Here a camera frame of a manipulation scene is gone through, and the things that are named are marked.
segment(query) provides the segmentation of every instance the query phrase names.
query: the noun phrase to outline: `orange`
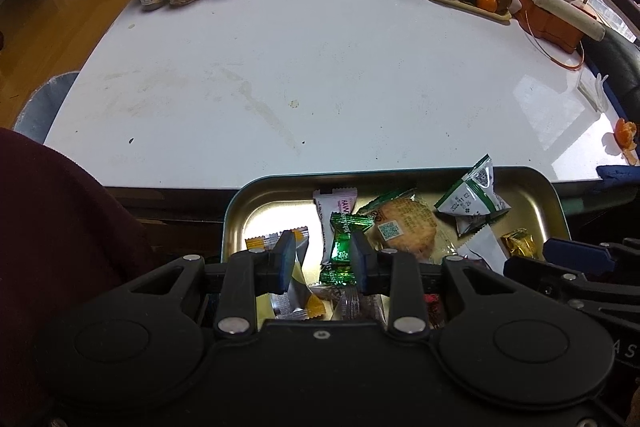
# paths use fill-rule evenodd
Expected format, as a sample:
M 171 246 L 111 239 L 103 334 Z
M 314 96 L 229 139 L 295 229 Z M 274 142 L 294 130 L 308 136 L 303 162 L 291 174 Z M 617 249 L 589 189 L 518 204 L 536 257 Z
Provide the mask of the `orange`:
M 476 6 L 487 12 L 494 13 L 498 9 L 497 0 L 476 0 Z

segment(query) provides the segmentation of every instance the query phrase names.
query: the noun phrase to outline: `white table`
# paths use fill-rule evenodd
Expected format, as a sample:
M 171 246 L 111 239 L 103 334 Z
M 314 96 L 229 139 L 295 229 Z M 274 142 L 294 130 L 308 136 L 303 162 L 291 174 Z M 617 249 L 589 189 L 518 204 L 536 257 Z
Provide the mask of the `white table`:
M 236 188 L 271 174 L 469 166 L 485 153 L 551 181 L 589 180 L 625 161 L 615 111 L 597 115 L 579 75 L 515 20 L 429 0 L 200 0 L 155 12 L 133 0 L 46 145 L 112 187 Z

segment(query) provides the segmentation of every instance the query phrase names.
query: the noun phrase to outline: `wooden floor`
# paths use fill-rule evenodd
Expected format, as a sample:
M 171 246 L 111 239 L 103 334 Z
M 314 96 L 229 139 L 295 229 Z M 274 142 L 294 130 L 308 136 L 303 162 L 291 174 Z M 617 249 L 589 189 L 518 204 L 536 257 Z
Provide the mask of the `wooden floor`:
M 6 0 L 0 5 L 0 126 L 34 89 L 79 70 L 129 0 Z

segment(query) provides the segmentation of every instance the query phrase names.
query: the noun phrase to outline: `fruit tray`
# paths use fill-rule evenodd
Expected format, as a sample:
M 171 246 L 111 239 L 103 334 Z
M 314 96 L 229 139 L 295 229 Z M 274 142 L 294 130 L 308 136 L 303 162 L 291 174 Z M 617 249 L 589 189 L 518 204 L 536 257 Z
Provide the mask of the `fruit tray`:
M 475 15 L 486 17 L 488 19 L 492 19 L 502 24 L 509 24 L 510 23 L 509 21 L 511 20 L 511 14 L 509 12 L 506 12 L 503 14 L 491 13 L 491 12 L 488 12 L 487 10 L 482 10 L 481 8 L 478 8 L 478 6 L 474 6 L 473 4 L 470 4 L 468 2 L 462 2 L 459 0 L 431 0 L 431 1 L 439 2 L 441 4 L 446 4 L 447 6 L 452 6 L 459 10 L 468 11 Z

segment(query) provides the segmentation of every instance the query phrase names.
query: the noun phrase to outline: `white and green snack package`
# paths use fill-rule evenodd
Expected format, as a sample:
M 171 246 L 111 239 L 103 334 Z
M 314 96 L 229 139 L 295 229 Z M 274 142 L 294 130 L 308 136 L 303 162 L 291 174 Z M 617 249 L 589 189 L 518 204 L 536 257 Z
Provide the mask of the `white and green snack package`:
M 479 229 L 511 207 L 494 192 L 494 164 L 486 155 L 438 200 L 435 208 L 456 217 L 460 236 Z

